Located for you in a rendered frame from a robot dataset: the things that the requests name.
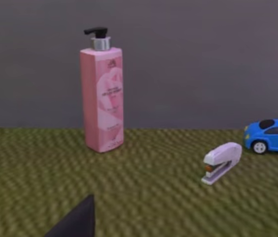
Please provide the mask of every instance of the gray wall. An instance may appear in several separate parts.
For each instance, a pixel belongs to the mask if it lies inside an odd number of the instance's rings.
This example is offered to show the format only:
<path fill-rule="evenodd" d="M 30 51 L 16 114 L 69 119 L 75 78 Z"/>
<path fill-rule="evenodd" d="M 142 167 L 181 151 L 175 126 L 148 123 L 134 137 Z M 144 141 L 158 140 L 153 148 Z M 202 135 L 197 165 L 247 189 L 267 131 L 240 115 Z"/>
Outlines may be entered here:
<path fill-rule="evenodd" d="M 83 126 L 93 26 L 124 50 L 127 127 L 278 118 L 278 0 L 0 0 L 0 126 Z"/>

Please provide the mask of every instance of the pump bottle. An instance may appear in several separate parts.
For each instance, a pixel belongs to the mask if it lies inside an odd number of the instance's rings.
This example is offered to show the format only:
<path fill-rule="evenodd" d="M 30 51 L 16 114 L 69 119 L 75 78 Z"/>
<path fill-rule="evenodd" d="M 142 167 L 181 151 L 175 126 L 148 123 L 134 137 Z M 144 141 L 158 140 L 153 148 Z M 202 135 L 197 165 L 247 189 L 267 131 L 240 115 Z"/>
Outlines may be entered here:
<path fill-rule="evenodd" d="M 122 50 L 111 47 L 107 31 L 85 30 L 95 37 L 91 48 L 80 51 L 85 143 L 99 153 L 124 142 Z"/>

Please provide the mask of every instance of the black pump nozzle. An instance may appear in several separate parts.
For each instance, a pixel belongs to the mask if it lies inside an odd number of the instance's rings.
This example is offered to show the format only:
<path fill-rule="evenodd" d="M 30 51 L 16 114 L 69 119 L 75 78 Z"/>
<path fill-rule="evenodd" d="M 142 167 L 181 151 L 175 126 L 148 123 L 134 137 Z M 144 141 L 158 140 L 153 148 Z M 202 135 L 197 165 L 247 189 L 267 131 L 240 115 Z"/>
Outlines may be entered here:
<path fill-rule="evenodd" d="M 84 34 L 86 35 L 95 33 L 95 38 L 97 39 L 105 39 L 107 32 L 108 32 L 108 28 L 106 27 L 95 27 L 88 30 L 84 30 Z"/>

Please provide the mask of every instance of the green carpet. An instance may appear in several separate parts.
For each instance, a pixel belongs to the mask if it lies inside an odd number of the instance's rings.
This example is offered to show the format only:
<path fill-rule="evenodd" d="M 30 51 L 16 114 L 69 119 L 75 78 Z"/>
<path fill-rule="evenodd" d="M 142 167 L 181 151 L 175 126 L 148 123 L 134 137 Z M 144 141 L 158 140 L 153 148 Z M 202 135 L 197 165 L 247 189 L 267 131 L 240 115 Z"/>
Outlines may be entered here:
<path fill-rule="evenodd" d="M 125 133 L 97 154 L 79 129 L 0 128 L 0 237 L 42 237 L 89 194 L 97 237 L 278 237 L 278 154 L 244 149 L 208 186 L 204 155 L 241 131 Z"/>

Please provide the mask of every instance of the car's front wheel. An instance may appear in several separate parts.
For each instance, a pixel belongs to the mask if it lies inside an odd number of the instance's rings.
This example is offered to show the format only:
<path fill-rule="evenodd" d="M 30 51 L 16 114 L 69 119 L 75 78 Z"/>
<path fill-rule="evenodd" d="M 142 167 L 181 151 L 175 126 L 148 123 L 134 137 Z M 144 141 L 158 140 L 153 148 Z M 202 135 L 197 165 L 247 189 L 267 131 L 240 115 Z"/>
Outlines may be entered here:
<path fill-rule="evenodd" d="M 252 149 L 257 154 L 264 154 L 267 151 L 267 143 L 264 141 L 255 141 L 252 144 Z"/>

